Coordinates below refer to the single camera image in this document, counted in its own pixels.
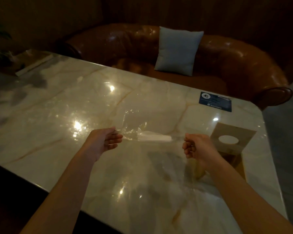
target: leather sofa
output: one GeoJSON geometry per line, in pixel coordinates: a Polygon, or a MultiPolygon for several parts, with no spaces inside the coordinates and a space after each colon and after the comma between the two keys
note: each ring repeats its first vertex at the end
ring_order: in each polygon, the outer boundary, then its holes
{"type": "Polygon", "coordinates": [[[190,77],[154,70],[158,43],[158,26],[109,24],[72,36],[65,49],[75,58],[244,99],[260,109],[282,104],[293,95],[273,59],[250,44],[204,35],[190,77]]]}

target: marble tabletop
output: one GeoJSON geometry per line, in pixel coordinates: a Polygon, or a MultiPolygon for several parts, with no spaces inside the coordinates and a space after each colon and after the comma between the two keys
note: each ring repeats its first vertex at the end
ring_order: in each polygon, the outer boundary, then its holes
{"type": "MultiPolygon", "coordinates": [[[[0,166],[50,191],[93,129],[182,137],[222,122],[257,131],[242,152],[246,180],[286,217],[261,111],[235,98],[232,112],[201,105],[200,92],[60,55],[20,78],[0,74],[0,166]]],[[[181,145],[124,140],[95,163],[82,210],[123,233],[241,233],[181,145]]]]}

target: light blue pillow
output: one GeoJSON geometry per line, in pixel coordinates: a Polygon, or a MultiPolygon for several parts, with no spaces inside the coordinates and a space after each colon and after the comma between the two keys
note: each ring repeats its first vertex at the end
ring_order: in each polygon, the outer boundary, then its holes
{"type": "Polygon", "coordinates": [[[155,70],[192,76],[194,58],[204,32],[172,30],[160,27],[155,70]]]}

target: hand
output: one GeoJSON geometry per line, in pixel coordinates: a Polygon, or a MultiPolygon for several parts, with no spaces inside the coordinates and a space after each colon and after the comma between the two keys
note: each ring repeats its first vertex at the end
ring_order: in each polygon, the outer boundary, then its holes
{"type": "Polygon", "coordinates": [[[182,148],[186,157],[198,160],[206,171],[211,170],[215,163],[223,160],[208,135],[186,133],[184,141],[182,148]]]}
{"type": "Polygon", "coordinates": [[[78,151],[96,162],[107,150],[117,147],[122,142],[123,135],[117,134],[115,127],[93,130],[78,151]]]}

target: left hand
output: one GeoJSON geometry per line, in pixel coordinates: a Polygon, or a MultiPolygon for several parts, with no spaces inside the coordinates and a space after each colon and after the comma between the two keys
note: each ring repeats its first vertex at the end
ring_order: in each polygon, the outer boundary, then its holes
{"type": "Polygon", "coordinates": [[[107,150],[117,147],[122,142],[123,135],[117,134],[115,127],[93,130],[79,150],[79,153],[96,162],[107,150]]]}

